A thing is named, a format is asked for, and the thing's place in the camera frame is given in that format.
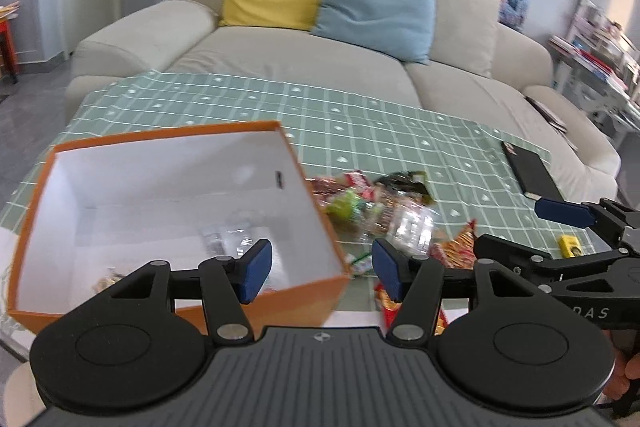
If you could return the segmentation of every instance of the green checkered tablecloth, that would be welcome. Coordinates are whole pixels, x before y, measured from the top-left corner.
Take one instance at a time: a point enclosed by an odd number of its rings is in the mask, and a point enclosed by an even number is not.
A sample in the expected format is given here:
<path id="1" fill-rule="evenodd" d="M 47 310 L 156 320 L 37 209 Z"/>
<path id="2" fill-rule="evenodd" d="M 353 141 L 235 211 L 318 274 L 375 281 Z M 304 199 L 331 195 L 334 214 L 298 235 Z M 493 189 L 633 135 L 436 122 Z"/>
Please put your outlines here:
<path id="1" fill-rule="evenodd" d="M 449 237 L 469 220 L 491 233 L 558 257 L 561 233 L 587 235 L 538 219 L 513 177 L 501 140 L 549 153 L 500 130 L 359 94 L 256 78 L 150 72 L 95 91 L 55 143 L 146 129 L 207 123 L 280 120 L 309 176 L 361 169 L 371 178 L 426 170 L 440 227 Z M 31 200 L 43 153 L 2 213 L 14 232 Z M 345 244 L 348 251 L 361 245 Z"/>

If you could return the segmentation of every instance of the black notebook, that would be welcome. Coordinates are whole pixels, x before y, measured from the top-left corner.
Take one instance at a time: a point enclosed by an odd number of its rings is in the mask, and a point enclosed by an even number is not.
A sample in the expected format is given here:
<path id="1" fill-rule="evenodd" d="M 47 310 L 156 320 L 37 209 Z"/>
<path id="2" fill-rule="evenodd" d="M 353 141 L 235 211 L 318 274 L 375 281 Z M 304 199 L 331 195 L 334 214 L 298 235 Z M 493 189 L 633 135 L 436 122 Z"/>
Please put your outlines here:
<path id="1" fill-rule="evenodd" d="M 527 198 L 536 201 L 540 198 L 564 201 L 540 156 L 509 142 L 502 142 L 502 149 Z"/>

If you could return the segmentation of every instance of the screw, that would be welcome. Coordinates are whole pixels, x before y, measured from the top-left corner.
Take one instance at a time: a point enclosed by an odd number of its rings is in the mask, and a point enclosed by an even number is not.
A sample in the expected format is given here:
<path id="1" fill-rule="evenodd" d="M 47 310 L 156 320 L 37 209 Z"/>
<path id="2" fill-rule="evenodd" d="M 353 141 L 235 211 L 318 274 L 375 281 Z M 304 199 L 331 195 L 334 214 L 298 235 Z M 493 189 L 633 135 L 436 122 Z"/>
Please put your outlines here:
<path id="1" fill-rule="evenodd" d="M 394 336 L 401 341 L 416 341 L 424 335 L 424 330 L 415 324 L 400 324 L 394 328 Z"/>
<path id="2" fill-rule="evenodd" d="M 218 336 L 228 341 L 239 341 L 249 334 L 249 330 L 242 324 L 223 324 L 218 328 Z"/>

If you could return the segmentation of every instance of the human hand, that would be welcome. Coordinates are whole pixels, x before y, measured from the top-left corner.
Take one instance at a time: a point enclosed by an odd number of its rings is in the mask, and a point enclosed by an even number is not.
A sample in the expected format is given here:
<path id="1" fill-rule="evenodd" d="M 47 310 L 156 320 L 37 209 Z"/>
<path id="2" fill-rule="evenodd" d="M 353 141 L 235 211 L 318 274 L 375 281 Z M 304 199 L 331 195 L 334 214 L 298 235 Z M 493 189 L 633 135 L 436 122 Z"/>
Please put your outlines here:
<path id="1" fill-rule="evenodd" d="M 610 331 L 603 330 L 608 339 L 611 338 Z M 628 391 L 631 380 L 640 378 L 640 353 L 631 360 L 627 360 L 625 354 L 614 346 L 616 362 L 613 366 L 613 374 L 604 388 L 605 396 L 612 400 L 619 400 Z"/>

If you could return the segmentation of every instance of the circular black cover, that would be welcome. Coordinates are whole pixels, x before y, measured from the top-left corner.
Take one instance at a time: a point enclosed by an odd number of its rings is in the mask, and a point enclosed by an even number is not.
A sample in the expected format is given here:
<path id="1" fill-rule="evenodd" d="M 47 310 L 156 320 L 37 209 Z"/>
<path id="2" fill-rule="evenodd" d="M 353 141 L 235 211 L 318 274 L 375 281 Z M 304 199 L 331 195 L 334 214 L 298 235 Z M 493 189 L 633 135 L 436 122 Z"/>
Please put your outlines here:
<path id="1" fill-rule="evenodd" d="M 460 389 L 523 413 L 592 404 L 613 365 L 596 326 L 555 301 L 518 297 L 494 299 L 452 322 L 437 357 Z"/>
<path id="2" fill-rule="evenodd" d="M 204 340 L 194 326 L 169 311 L 122 302 L 95 313 L 77 309 L 36 337 L 31 368 L 40 392 L 58 407 L 141 408 L 180 390 L 202 367 Z"/>

